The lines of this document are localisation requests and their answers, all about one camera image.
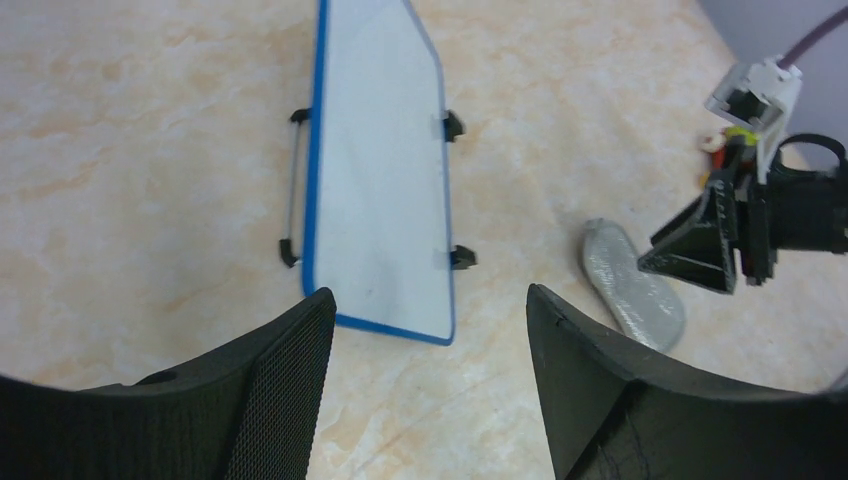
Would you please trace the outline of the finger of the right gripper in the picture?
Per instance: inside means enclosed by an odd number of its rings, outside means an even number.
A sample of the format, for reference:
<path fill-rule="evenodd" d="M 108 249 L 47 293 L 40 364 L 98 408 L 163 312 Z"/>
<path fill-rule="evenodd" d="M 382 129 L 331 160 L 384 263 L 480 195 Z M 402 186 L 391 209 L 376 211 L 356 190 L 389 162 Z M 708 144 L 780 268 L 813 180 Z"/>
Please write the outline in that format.
<path fill-rule="evenodd" d="M 729 295 L 736 286 L 735 200 L 723 185 L 709 185 L 651 238 L 637 260 L 640 271 Z"/>

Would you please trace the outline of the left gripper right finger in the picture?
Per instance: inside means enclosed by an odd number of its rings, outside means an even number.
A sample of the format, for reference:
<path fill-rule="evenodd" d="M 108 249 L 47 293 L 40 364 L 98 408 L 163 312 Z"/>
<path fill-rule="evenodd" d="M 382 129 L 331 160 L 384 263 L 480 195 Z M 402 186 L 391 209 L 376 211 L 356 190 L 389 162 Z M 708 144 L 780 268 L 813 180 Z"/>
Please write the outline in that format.
<path fill-rule="evenodd" d="M 591 319 L 547 287 L 528 339 L 559 479 L 843 479 L 847 394 L 710 373 Z"/>

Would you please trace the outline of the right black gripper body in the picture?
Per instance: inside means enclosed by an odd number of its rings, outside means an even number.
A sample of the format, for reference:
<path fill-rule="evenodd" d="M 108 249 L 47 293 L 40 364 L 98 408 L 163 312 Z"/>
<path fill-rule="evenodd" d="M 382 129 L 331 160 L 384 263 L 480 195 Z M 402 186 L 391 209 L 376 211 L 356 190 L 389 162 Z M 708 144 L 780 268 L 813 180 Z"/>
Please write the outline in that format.
<path fill-rule="evenodd" d="M 847 150 L 820 134 L 792 135 L 780 144 L 812 144 L 836 157 L 829 170 L 799 170 L 777 149 L 764 185 L 748 188 L 738 246 L 746 282 L 760 286 L 774 276 L 780 250 L 847 253 Z"/>

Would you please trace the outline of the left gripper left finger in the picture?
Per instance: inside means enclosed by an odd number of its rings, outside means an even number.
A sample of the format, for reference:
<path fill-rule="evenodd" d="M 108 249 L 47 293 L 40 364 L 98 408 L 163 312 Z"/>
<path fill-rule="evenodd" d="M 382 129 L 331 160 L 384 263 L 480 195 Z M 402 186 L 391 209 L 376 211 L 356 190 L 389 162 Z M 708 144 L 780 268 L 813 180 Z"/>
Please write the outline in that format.
<path fill-rule="evenodd" d="M 3 377 L 5 479 L 302 479 L 331 353 L 322 288 L 277 319 L 136 384 Z"/>

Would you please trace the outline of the grey oval whiteboard eraser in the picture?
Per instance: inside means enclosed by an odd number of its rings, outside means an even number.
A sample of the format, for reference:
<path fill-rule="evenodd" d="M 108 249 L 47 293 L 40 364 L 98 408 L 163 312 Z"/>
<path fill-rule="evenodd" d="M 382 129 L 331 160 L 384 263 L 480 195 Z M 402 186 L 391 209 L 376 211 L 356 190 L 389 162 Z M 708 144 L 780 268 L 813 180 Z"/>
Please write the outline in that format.
<path fill-rule="evenodd" d="M 661 353 L 670 352 L 683 336 L 683 302 L 660 276 L 637 265 L 637 251 L 616 222 L 595 218 L 584 225 L 582 268 L 621 332 Z"/>

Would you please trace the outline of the blue framed small whiteboard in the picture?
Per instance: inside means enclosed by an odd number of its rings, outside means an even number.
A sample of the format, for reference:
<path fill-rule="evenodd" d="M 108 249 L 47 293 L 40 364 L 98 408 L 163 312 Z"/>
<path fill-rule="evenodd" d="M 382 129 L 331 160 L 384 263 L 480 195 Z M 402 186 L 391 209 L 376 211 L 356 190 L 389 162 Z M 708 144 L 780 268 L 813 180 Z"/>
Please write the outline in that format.
<path fill-rule="evenodd" d="M 305 295 L 332 292 L 338 325 L 448 346 L 454 274 L 476 262 L 452 241 L 448 146 L 464 132 L 445 102 L 437 50 L 408 1 L 317 5 L 302 249 L 280 254 Z"/>

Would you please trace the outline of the red yellow green toy bricks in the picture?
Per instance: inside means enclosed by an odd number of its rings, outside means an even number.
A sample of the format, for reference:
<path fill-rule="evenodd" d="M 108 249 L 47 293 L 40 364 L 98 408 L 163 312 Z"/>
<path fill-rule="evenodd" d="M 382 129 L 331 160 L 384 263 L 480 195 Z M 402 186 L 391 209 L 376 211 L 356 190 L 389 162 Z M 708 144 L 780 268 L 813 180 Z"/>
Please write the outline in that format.
<path fill-rule="evenodd" d="M 699 179 L 699 186 L 701 188 L 706 186 L 712 172 L 726 167 L 728 164 L 726 159 L 727 145 L 735 138 L 742 138 L 746 146 L 756 146 L 759 141 L 757 134 L 739 126 L 726 127 L 700 136 L 698 148 L 710 156 L 709 172 L 704 173 Z"/>

